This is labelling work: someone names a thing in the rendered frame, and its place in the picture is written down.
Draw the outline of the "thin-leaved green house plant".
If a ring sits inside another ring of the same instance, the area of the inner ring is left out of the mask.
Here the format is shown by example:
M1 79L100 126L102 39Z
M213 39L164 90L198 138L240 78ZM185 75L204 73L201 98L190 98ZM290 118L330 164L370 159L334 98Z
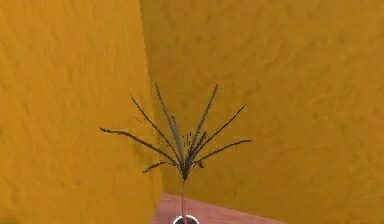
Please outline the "thin-leaved green house plant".
M214 90L213 90L213 92L209 98L209 101L208 101L208 104L205 108L205 111L204 111L204 113L203 113L203 115L202 115L202 117L198 123L198 126L197 126L194 134L192 135L192 140L187 140L186 142L183 142L176 117L174 115L171 115L168 112L158 85L155 85L155 89L156 89L158 100L161 104L163 113L167 119L170 131L172 133L174 144L172 144L170 142L170 140L164 135L164 133L147 116L147 114L139 106L137 101L134 98L131 98L131 100L136 105L136 107L140 111L140 113L144 116L145 120L147 122L149 122L150 125L155 129L155 131L160 135L160 137L164 139L165 146L169 147L172 150L174 156L169 155L168 153L163 151L160 147L156 147L156 146L152 145L151 143L148 143L145 140L140 139L139 137L137 137L137 136L135 136L135 135L133 135L127 131L111 130L111 129L106 129L106 128L100 127L100 130L104 133L116 134L116 135L122 135L122 136L128 137L128 138L136 141L137 143L147 147L148 149L160 154L161 156L163 156L165 158L164 161L158 161L158 162L150 165L146 169L144 169L143 173L148 173L148 172L152 171L154 168L157 168L157 167L162 166L162 165L170 165L170 166L174 167L179 172L180 177L182 179L182 190L184 192L185 183L188 180L190 174L192 173L192 171L194 170L194 168L196 166L203 169L204 168L204 165L203 165L204 160L206 160L206 159L208 159L208 158L212 157L213 155L216 155L220 152L223 152L223 151L225 151L231 147L234 147L234 146L237 146L240 144L244 144L244 143L251 143L250 139L240 140L240 141L225 145L225 146L223 146L223 147L221 147L221 148L219 148L219 149L217 149L211 153L206 154L203 157L198 157L198 155L200 154L202 149L235 120L235 118L243 111L243 109L245 108L245 105L240 107L238 109L238 111L227 122L225 122L214 134L212 134L211 136L207 136L207 132L206 131L202 132L201 128L202 128L202 126L206 120L206 117L210 111L213 100L216 96L216 92L218 90L218 85L215 85L215 88L214 88Z

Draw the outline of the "white plant pot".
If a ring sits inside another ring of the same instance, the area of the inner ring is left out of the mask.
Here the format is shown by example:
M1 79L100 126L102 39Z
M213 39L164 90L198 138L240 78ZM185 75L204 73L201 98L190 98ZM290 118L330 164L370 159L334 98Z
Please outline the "white plant pot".
M200 222L192 215L180 215L174 219L172 224L200 224Z

